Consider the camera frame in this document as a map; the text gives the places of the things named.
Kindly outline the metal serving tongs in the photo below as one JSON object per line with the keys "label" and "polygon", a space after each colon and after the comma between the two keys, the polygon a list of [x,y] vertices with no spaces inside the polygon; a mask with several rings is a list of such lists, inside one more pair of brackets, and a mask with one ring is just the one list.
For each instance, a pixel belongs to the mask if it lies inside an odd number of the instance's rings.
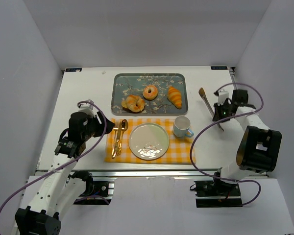
{"label": "metal serving tongs", "polygon": [[211,105],[210,105],[210,103],[209,103],[209,101],[207,99],[205,90],[201,87],[199,89],[198,93],[199,93],[200,97],[203,99],[204,103],[206,104],[211,116],[214,117],[215,113],[214,113],[214,111],[213,111],[213,109],[212,109],[212,107],[211,107]]}

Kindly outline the knotted bread roll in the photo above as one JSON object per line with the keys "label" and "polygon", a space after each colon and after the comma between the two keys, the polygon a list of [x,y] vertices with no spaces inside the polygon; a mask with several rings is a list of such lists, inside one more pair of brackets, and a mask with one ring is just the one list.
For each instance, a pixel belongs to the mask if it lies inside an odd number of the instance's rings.
{"label": "knotted bread roll", "polygon": [[127,108],[134,112],[134,113],[138,113],[140,111],[142,111],[145,107],[145,101],[140,97],[140,96],[137,96],[137,95],[129,95],[126,100],[126,105],[127,105]]}

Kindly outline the sugared bagel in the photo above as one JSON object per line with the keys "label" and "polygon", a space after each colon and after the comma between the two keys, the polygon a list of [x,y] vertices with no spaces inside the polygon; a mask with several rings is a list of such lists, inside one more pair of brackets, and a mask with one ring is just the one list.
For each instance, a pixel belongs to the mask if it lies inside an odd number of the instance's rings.
{"label": "sugared bagel", "polygon": [[153,100],[158,95],[158,89],[154,85],[148,85],[144,88],[143,97],[147,100]]}

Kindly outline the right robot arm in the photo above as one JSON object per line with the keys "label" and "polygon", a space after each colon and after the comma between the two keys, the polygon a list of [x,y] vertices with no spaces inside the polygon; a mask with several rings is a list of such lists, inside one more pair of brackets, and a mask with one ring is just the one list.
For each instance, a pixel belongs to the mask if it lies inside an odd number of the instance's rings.
{"label": "right robot arm", "polygon": [[[253,173],[272,172],[282,140],[279,131],[269,129],[258,117],[258,109],[248,103],[246,90],[234,90],[232,97],[225,90],[214,93],[218,101],[214,104],[213,124],[234,118],[244,130],[244,135],[236,154],[236,160],[226,167],[221,167],[211,177],[226,185],[244,182],[244,178]],[[125,160],[140,159],[143,163],[157,160],[167,153],[177,150],[182,155],[192,151],[194,143],[184,141],[182,136],[169,139],[167,132],[156,123],[142,120],[130,120],[130,129],[121,131],[120,146],[116,151]]]}

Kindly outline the gold knife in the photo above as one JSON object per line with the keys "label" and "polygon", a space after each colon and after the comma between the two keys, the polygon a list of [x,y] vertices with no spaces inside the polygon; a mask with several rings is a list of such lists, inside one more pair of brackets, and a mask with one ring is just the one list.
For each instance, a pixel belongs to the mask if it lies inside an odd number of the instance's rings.
{"label": "gold knife", "polygon": [[116,138],[116,143],[115,143],[115,153],[114,153],[114,157],[117,155],[118,149],[119,149],[119,145],[120,145],[120,140],[121,140],[121,133],[122,133],[122,128],[125,124],[124,119],[120,122],[120,126],[117,132],[117,138]]}

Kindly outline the gold spoon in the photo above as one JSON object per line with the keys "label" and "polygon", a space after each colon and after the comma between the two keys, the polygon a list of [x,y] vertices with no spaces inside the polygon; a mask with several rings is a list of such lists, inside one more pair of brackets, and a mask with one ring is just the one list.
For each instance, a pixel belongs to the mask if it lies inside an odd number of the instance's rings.
{"label": "gold spoon", "polygon": [[122,133],[121,133],[121,140],[120,140],[120,145],[119,145],[119,149],[118,149],[118,152],[117,152],[117,155],[119,156],[122,152],[122,141],[123,141],[123,136],[124,136],[124,133],[125,131],[128,130],[128,121],[126,119],[124,119],[125,121],[125,124],[122,128]]}

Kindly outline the cream and green plate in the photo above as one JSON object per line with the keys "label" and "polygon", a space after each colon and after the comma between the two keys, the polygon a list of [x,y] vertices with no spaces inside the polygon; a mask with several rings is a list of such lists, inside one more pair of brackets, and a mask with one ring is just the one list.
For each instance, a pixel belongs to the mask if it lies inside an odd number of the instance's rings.
{"label": "cream and green plate", "polygon": [[155,123],[143,123],[135,127],[128,142],[131,152],[145,161],[161,158],[170,145],[166,130]]}

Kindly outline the blue floral serving tray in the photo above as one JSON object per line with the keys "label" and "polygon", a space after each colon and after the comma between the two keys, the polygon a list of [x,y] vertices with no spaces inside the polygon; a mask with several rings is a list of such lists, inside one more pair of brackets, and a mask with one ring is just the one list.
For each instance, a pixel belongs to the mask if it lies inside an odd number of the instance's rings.
{"label": "blue floral serving tray", "polygon": [[188,111],[186,82],[179,73],[119,73],[111,111],[117,116],[178,116]]}

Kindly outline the right blue table label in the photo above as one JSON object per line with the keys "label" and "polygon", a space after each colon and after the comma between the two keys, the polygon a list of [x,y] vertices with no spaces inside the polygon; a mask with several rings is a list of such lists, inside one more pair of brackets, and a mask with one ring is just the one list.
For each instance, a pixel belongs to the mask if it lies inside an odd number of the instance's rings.
{"label": "right blue table label", "polygon": [[227,66],[211,66],[211,70],[228,70]]}

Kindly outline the blue table label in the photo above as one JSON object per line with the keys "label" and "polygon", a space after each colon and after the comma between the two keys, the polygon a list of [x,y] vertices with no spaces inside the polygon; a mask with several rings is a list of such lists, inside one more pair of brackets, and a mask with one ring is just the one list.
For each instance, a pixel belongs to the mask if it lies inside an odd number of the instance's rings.
{"label": "blue table label", "polygon": [[211,70],[228,70],[227,66],[211,66]]}
{"label": "blue table label", "polygon": [[66,68],[65,72],[81,72],[82,68]]}

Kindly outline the light blue mug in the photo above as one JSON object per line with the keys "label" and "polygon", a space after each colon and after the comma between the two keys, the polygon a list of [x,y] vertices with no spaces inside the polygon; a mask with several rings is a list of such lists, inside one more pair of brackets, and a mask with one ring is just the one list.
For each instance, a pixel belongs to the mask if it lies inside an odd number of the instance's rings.
{"label": "light blue mug", "polygon": [[191,130],[190,120],[186,116],[176,117],[173,122],[173,133],[178,138],[193,137],[194,133]]}

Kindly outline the striped croissant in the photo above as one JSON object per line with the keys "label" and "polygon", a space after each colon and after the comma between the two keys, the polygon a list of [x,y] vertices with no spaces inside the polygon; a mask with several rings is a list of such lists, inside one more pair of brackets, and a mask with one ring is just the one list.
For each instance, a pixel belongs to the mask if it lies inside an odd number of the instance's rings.
{"label": "striped croissant", "polygon": [[178,89],[170,86],[167,98],[177,109],[182,108],[182,94]]}

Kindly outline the left blue table label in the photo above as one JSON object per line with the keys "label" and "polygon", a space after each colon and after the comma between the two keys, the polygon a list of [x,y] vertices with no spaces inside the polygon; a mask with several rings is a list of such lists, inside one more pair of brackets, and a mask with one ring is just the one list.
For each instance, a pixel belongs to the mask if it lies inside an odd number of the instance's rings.
{"label": "left blue table label", "polygon": [[66,68],[65,72],[81,72],[82,68]]}

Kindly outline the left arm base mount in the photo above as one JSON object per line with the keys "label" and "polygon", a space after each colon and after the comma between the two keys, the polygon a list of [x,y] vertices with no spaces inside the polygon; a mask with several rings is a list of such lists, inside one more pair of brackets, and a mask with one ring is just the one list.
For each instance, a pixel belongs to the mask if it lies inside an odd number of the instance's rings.
{"label": "left arm base mount", "polygon": [[66,186],[71,179],[77,178],[83,183],[85,189],[74,201],[74,205],[108,205],[112,200],[112,182],[103,180],[94,180],[93,175],[88,171],[76,171],[68,176]]}

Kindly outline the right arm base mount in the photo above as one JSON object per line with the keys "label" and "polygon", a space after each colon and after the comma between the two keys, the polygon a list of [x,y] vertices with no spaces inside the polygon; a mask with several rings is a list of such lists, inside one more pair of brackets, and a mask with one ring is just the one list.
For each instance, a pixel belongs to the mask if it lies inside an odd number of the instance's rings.
{"label": "right arm base mount", "polygon": [[238,184],[219,180],[195,181],[190,191],[196,193],[197,208],[239,208],[243,206]]}

